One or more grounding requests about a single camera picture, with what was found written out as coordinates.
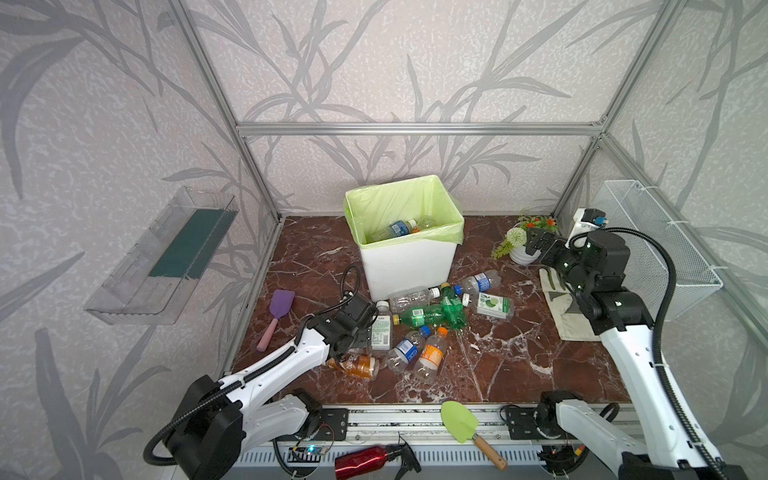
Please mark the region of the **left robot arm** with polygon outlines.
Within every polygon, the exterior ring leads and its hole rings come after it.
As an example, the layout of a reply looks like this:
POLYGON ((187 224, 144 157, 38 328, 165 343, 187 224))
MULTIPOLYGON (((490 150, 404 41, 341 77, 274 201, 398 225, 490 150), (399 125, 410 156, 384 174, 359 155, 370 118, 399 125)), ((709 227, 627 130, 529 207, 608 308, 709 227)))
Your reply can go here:
POLYGON ((177 466, 189 479, 220 479, 243 451, 298 432, 312 402, 276 394, 329 359, 345 356, 377 314, 373 302, 348 292, 339 304, 308 315, 292 339, 261 360, 219 380, 198 378, 172 420, 144 447, 143 461, 177 466))

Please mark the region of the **blue label water bottle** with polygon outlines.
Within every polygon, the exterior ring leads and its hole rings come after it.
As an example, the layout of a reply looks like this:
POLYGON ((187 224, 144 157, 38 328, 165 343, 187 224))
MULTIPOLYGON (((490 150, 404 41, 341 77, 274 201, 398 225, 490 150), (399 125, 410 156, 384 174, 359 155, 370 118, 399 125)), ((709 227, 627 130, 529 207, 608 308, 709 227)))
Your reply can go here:
POLYGON ((370 234, 367 237, 367 240, 369 243, 376 243, 410 235, 414 232, 417 232, 418 229, 418 223, 414 219, 397 221, 370 234))

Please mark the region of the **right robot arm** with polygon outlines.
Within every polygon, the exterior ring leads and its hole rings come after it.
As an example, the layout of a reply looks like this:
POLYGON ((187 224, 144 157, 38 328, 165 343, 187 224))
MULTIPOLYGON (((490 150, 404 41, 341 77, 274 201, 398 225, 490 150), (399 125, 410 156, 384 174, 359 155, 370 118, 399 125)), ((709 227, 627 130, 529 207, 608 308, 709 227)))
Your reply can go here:
POLYGON ((638 442, 575 398, 554 404, 554 419, 619 479, 744 479, 698 425, 662 352, 662 334, 677 271, 667 250, 645 233, 623 227, 596 229, 566 240, 533 228, 527 251, 565 282, 567 291, 612 357, 638 415, 638 442), (653 246, 666 265, 667 285, 657 314, 624 287, 631 235, 653 246))

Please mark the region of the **orange label orange cap bottle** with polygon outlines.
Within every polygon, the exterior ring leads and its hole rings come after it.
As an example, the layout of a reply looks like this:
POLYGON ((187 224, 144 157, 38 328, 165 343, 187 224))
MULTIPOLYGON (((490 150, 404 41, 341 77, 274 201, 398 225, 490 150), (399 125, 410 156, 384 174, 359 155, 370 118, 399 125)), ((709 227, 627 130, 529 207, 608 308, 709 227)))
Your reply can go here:
POLYGON ((438 327, 427 339, 414 369, 416 379, 424 384, 435 382, 439 368, 448 350, 448 329, 438 327))

